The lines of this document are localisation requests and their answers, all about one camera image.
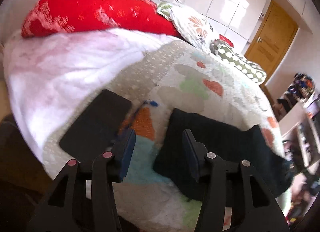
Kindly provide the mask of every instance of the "black cloth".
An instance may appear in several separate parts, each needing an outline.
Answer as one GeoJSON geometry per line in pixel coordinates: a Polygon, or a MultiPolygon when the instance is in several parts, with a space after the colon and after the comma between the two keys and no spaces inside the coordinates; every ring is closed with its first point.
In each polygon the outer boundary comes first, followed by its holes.
{"type": "Polygon", "coordinates": [[[291,107],[290,107],[290,105],[289,105],[289,103],[288,103],[287,100],[278,98],[278,99],[277,99],[277,102],[278,102],[278,104],[282,104],[283,107],[284,107],[284,110],[285,110],[287,113],[289,113],[289,111],[291,110],[291,107]]]}
{"type": "Polygon", "coordinates": [[[188,198],[202,201],[205,184],[196,183],[190,175],[182,147],[185,129],[191,129],[197,142],[225,161],[239,163],[243,159],[249,160],[275,198],[289,188],[293,179],[290,162],[272,152],[258,125],[243,132],[232,125],[175,108],[153,170],[170,178],[188,198]]]}

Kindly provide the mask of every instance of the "floor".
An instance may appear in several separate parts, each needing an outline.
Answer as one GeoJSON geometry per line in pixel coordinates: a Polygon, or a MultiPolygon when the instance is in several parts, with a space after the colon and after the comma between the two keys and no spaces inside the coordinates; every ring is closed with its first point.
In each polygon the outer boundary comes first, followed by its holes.
{"type": "MultiPolygon", "coordinates": [[[[0,80],[0,122],[11,114],[8,93],[0,80]]],[[[52,180],[30,151],[18,129],[0,124],[0,231],[23,232],[52,180]]],[[[123,232],[139,232],[119,217],[123,232]]]]}

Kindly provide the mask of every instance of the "patterned bedspread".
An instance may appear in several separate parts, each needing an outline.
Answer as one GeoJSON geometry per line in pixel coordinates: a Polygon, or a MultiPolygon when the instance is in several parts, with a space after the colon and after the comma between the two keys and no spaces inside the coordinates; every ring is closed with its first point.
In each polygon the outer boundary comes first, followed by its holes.
{"type": "MultiPolygon", "coordinates": [[[[259,124],[268,146],[284,156],[278,123],[259,86],[231,65],[183,41],[173,41],[148,53],[142,61],[123,69],[105,88],[131,100],[133,111],[145,99],[159,104],[139,112],[133,124],[137,142],[128,175],[123,183],[114,184],[119,215],[143,230],[193,231],[199,215],[201,202],[188,200],[172,181],[152,170],[174,107],[241,130],[259,124]]],[[[43,164],[52,178],[71,158],[60,149],[58,141],[99,92],[88,96],[44,145],[43,164]]],[[[290,208],[290,200],[289,190],[279,197],[284,212],[290,208]]]]}

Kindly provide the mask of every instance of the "black clamp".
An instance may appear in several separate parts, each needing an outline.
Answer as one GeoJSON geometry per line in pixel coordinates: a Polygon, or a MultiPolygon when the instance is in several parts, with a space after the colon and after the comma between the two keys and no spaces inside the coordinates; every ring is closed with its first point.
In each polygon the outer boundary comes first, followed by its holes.
{"type": "Polygon", "coordinates": [[[94,161],[69,160],[41,199],[27,232],[121,232],[112,182],[127,175],[136,142],[135,131],[125,130],[109,152],[94,161]],[[90,201],[86,181],[92,180],[90,201]]]}
{"type": "Polygon", "coordinates": [[[206,182],[195,232],[221,232],[225,207],[232,207],[231,228],[225,232],[289,232],[285,217],[256,169],[247,160],[224,161],[183,132],[183,148],[191,176],[206,182]]]}

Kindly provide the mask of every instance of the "white blanket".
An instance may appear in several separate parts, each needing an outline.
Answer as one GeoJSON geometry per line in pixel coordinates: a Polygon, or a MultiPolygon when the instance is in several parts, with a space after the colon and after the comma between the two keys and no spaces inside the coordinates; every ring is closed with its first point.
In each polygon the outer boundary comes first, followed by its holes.
{"type": "Polygon", "coordinates": [[[4,49],[4,72],[12,112],[35,156],[83,99],[111,81],[144,52],[177,38],[113,28],[23,39],[20,32],[4,49]]]}

